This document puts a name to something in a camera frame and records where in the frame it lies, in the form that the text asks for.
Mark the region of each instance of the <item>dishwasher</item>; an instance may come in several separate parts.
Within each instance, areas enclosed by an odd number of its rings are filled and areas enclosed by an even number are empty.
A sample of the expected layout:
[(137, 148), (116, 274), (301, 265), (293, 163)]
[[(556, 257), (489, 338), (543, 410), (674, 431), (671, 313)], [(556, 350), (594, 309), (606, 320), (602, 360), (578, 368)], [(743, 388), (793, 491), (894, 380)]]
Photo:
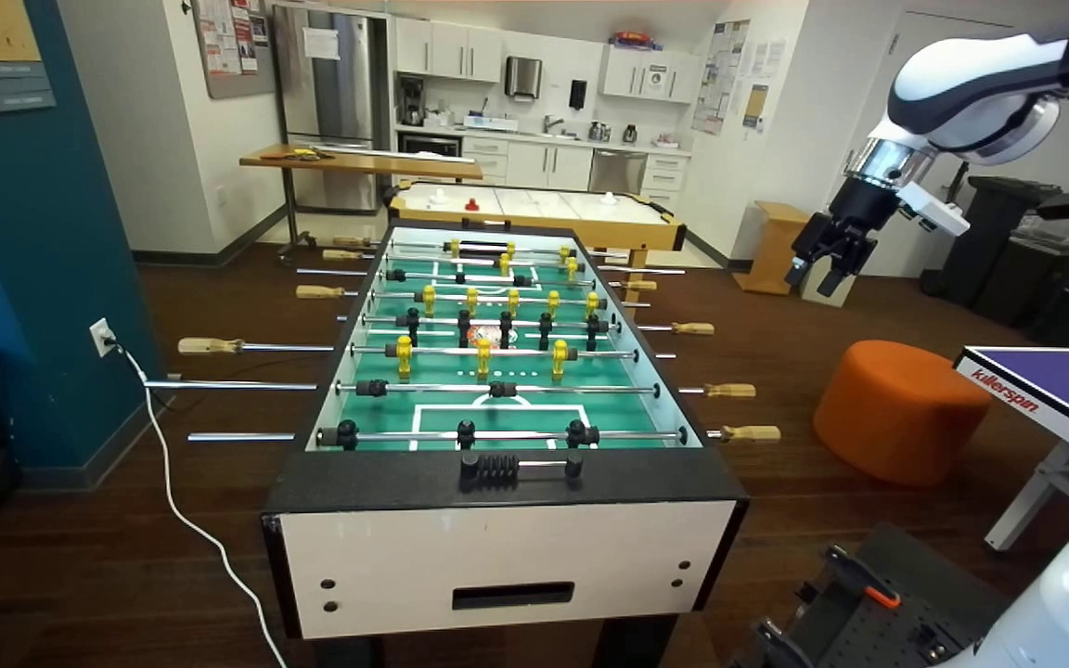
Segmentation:
[(588, 189), (593, 193), (640, 193), (645, 174), (646, 153), (597, 149)]

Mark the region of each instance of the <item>drawer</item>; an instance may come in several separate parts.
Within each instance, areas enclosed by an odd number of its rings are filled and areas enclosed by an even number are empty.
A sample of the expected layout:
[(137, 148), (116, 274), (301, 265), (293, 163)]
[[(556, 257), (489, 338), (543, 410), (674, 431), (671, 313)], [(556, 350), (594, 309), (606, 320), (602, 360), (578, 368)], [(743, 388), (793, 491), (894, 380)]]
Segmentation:
[(657, 169), (666, 171), (683, 171), (686, 169), (687, 158), (676, 156), (650, 156), (646, 159), (646, 169)]
[(644, 190), (679, 190), (683, 187), (682, 171), (665, 169), (646, 169), (646, 176), (641, 178)]
[(505, 156), (510, 152), (510, 141), (501, 139), (483, 139), (466, 137), (461, 143), (462, 153), (487, 153), (491, 156)]
[(675, 190), (642, 190), (641, 196), (671, 213), (675, 213), (675, 202), (679, 201), (679, 193)]
[(463, 152), (464, 158), (471, 158), (481, 168), (481, 173), (486, 176), (506, 176), (506, 166), (509, 164), (509, 156), (497, 156), (495, 153), (470, 153)]

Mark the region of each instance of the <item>orange ottoman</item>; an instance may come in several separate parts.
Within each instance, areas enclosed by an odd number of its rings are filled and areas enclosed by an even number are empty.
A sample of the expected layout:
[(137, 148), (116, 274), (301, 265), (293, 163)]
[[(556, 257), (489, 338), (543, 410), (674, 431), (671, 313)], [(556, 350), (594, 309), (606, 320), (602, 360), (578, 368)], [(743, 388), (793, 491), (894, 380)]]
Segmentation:
[(815, 409), (815, 434), (882, 481), (929, 487), (988, 413), (988, 392), (946, 358), (903, 343), (857, 341)]

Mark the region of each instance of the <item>refrigerator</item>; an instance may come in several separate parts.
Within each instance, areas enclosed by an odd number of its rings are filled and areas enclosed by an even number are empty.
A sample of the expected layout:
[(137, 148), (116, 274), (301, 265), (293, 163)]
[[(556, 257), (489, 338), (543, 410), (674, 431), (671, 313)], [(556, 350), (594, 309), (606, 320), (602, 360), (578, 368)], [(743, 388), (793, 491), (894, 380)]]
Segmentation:
[[(276, 4), (273, 16), (279, 103), (285, 140), (390, 149), (390, 73), (386, 20)], [(372, 215), (377, 174), (294, 171), (303, 211)]]

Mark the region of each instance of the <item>ping pong table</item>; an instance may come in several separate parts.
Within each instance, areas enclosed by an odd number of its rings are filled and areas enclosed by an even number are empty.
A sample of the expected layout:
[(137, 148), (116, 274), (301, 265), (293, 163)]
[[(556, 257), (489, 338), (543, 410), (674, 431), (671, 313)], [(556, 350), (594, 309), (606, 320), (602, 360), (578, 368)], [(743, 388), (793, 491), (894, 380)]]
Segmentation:
[(1059, 439), (985, 537), (1009, 549), (1053, 490), (1069, 497), (1069, 348), (967, 346), (955, 369)]

